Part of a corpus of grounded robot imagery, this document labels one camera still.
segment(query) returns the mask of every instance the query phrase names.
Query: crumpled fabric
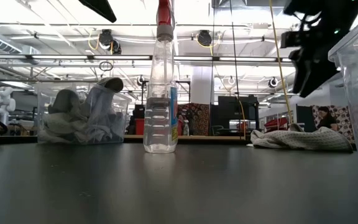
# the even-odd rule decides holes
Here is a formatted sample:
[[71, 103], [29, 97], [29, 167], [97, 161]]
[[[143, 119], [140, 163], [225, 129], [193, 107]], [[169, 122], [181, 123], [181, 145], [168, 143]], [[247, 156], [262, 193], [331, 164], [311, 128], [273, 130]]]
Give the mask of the crumpled fabric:
[[346, 137], [336, 131], [321, 127], [313, 133], [306, 133], [297, 124], [291, 124], [288, 131], [261, 133], [253, 130], [251, 141], [254, 147], [272, 149], [352, 151]]
[[40, 141], [95, 144], [123, 140], [124, 119], [121, 112], [114, 111], [115, 92], [103, 87], [109, 79], [97, 83], [80, 100], [71, 89], [59, 91], [49, 114], [43, 115], [39, 132]]

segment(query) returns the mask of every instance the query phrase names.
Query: bottle label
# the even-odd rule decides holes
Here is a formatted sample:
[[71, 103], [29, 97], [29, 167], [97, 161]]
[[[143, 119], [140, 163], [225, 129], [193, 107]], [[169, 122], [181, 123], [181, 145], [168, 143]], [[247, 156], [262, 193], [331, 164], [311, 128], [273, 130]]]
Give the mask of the bottle label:
[[171, 87], [171, 127], [172, 141], [178, 138], [178, 92], [176, 87]]

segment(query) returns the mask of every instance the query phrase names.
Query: white cloth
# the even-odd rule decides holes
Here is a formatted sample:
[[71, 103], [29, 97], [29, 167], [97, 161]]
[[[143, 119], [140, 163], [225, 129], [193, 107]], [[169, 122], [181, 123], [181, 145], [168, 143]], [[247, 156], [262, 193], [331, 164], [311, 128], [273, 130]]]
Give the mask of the white cloth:
[[297, 124], [291, 124], [288, 131], [264, 134], [253, 130], [251, 141], [255, 147], [274, 149], [352, 150], [351, 144], [342, 134], [325, 127], [313, 133], [306, 133]]

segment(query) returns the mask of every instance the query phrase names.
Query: water bottle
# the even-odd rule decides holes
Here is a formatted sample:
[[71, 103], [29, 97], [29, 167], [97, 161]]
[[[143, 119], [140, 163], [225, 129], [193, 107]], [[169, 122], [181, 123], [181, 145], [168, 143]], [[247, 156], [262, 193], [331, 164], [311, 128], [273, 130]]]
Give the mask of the water bottle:
[[161, 22], [161, 13], [171, 12], [169, 5], [165, 5], [168, 11], [164, 5], [162, 7], [162, 2], [165, 0], [160, 0], [158, 7], [157, 41], [147, 85], [144, 118], [143, 145], [151, 153], [173, 152], [178, 142], [177, 88], [173, 81], [173, 27], [166, 19]]

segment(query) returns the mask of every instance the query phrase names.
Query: gray tabletop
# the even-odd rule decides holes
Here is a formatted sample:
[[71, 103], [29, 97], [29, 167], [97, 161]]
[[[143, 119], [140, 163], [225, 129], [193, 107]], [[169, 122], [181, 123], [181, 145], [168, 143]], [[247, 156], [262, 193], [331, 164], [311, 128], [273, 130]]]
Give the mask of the gray tabletop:
[[0, 146], [0, 223], [358, 223], [357, 154]]

